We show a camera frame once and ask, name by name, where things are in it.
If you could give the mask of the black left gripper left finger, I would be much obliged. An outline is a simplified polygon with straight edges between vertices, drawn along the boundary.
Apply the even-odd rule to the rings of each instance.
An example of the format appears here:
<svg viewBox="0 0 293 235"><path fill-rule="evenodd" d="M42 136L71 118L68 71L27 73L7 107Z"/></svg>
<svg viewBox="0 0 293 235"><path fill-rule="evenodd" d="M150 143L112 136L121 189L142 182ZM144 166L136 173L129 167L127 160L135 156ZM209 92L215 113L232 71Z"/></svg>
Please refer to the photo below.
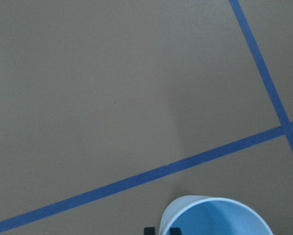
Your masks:
<svg viewBox="0 0 293 235"><path fill-rule="evenodd" d="M144 228L144 235L155 235L155 228L154 227L145 227Z"/></svg>

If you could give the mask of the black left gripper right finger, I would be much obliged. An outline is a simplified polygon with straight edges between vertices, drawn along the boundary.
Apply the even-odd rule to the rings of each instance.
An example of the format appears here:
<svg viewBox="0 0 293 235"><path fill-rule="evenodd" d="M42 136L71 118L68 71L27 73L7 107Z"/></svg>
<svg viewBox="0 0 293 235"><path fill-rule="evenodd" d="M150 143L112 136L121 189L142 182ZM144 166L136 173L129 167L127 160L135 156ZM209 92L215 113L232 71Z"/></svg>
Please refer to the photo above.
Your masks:
<svg viewBox="0 0 293 235"><path fill-rule="evenodd" d="M179 228L170 228L169 233L170 233L170 235L180 235L180 229Z"/></svg>

